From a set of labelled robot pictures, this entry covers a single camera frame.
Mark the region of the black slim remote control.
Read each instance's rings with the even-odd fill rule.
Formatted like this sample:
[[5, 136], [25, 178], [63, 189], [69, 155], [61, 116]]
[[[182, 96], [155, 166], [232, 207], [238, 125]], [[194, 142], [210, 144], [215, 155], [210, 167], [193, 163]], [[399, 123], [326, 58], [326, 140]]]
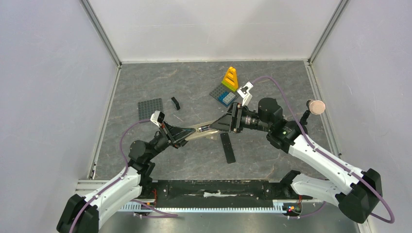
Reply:
[[221, 142], [222, 142], [226, 162], [228, 164], [235, 163], [236, 158], [235, 158], [235, 155], [234, 155], [234, 151], [233, 151], [233, 148], [232, 148], [232, 144], [231, 144], [231, 141], [230, 141], [229, 134], [228, 133], [221, 133], [220, 138], [221, 138]]

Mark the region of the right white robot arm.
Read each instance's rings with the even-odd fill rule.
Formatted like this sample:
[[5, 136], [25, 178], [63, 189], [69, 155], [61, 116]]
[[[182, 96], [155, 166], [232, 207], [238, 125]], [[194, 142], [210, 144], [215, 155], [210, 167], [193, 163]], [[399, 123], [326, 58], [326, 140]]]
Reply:
[[297, 194], [333, 204], [350, 220], [364, 223], [382, 196], [381, 175], [372, 168], [364, 171], [320, 147], [306, 135], [306, 128], [283, 117], [283, 109], [273, 98], [263, 98], [257, 111], [233, 103], [228, 111], [211, 123], [210, 128], [240, 133], [244, 128], [267, 133], [276, 149], [302, 160], [325, 180], [311, 178], [298, 171], [284, 177], [281, 193], [287, 198]]

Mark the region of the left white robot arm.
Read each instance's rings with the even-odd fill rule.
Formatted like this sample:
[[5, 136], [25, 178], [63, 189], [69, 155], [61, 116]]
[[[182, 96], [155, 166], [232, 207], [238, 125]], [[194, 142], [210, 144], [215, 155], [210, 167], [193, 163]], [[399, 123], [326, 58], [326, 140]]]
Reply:
[[85, 196], [69, 198], [56, 229], [59, 233], [97, 233], [121, 207], [132, 199], [147, 198], [153, 186], [151, 161], [169, 146], [179, 148], [194, 128], [181, 128], [166, 122], [159, 125], [150, 142], [136, 140], [130, 145], [124, 169], [110, 181]]

